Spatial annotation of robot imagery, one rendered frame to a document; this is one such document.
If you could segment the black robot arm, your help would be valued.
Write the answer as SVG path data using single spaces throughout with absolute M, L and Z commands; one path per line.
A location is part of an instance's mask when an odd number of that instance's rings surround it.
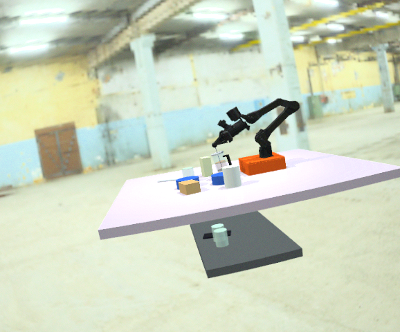
M 258 119 L 267 114 L 269 111 L 273 110 L 274 108 L 277 108 L 278 106 L 283 106 L 284 111 L 280 113 L 280 115 L 264 130 L 260 129 L 257 135 L 255 136 L 255 141 L 260 144 L 260 158 L 268 158 L 274 156 L 272 154 L 272 148 L 271 148 L 271 142 L 268 141 L 269 136 L 275 131 L 275 129 L 280 126 L 283 121 L 290 116 L 291 114 L 295 113 L 299 108 L 300 104 L 297 101 L 287 101 L 283 100 L 281 98 L 276 98 L 275 101 L 273 101 L 270 104 L 267 104 L 265 107 L 262 107 L 261 109 L 250 112 L 246 115 L 241 114 L 238 110 L 237 107 L 234 107 L 230 109 L 226 114 L 228 117 L 231 119 L 231 121 L 236 122 L 235 126 L 238 128 L 239 132 L 247 129 L 247 131 L 250 130 L 250 126 L 246 124 L 245 121 L 242 120 L 245 119 L 247 123 L 249 124 L 254 124 L 255 122 L 258 121 Z M 218 122 L 218 125 L 223 127 L 224 130 L 226 131 L 231 125 L 226 124 L 225 120 L 220 120 Z

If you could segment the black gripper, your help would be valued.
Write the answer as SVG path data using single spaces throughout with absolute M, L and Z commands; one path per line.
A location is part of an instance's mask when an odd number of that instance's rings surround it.
M 233 137 L 239 134 L 239 130 L 235 125 L 230 126 L 226 131 L 225 130 L 221 130 L 219 132 L 219 137 L 218 139 L 216 139 L 216 141 L 214 141 L 214 146 L 216 145 L 221 145 L 224 143 L 232 142 L 233 141 Z

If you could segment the blue disc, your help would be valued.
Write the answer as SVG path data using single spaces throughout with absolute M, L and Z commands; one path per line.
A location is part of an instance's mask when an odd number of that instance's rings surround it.
M 177 179 L 177 180 L 176 180 L 177 189 L 179 190 L 179 182 L 188 181 L 188 180 L 199 181 L 199 177 L 198 177 L 198 176 L 188 176 L 188 177 L 184 177 L 184 178 L 179 178 L 179 179 Z
M 211 175 L 213 185 L 225 185 L 223 172 Z

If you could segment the pale green rectangular block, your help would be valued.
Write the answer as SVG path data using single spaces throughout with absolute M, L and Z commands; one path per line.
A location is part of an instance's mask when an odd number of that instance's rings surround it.
M 212 163 L 209 156 L 199 158 L 200 166 L 201 166 L 201 173 L 204 177 L 209 177 L 213 175 L 212 171 Z

